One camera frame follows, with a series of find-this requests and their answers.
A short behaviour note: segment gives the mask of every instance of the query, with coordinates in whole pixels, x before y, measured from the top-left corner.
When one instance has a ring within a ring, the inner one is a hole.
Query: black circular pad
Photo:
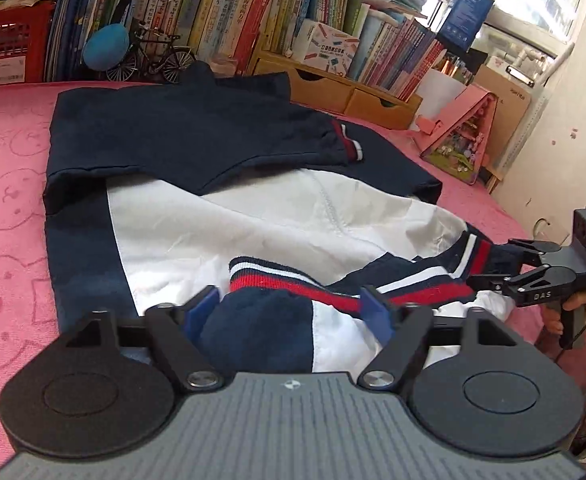
[[[158,370],[115,348],[53,343],[4,386],[0,420],[17,450],[86,459],[142,443],[173,401]]]
[[[577,385],[524,344],[478,345],[429,366],[409,402],[434,436],[491,457],[552,450],[572,435],[584,412]]]

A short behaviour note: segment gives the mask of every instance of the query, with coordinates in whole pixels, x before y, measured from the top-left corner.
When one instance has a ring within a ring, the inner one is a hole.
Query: white wall
[[[573,209],[586,205],[586,15],[554,87],[531,137],[493,193],[529,232],[546,218],[568,233]]]

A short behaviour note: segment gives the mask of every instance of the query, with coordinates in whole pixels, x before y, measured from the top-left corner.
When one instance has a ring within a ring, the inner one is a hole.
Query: metal screw
[[[191,373],[186,380],[193,388],[203,389],[217,386],[219,377],[215,372],[203,370],[201,372]]]
[[[386,388],[393,384],[395,378],[388,372],[373,370],[372,372],[365,373],[362,381],[369,388]]]

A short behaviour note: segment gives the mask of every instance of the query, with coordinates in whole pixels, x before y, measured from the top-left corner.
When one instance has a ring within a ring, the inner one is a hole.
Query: human hand
[[[583,305],[586,309],[586,292],[577,292],[563,303],[562,308],[571,311]],[[560,321],[560,313],[557,310],[542,305],[542,321],[551,334],[562,335],[564,332],[564,327]]]

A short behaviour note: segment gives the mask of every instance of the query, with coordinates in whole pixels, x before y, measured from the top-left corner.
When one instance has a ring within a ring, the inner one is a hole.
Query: pink blanket
[[[64,83],[0,87],[0,390],[3,384],[57,335],[55,305],[44,244],[44,188],[48,125]],[[444,182],[439,204],[471,222],[494,241],[525,237],[481,186],[467,186],[423,163],[401,132],[372,124],[400,150]],[[533,341],[542,321],[536,308],[519,309],[511,325]],[[0,425],[0,465],[12,454]]]

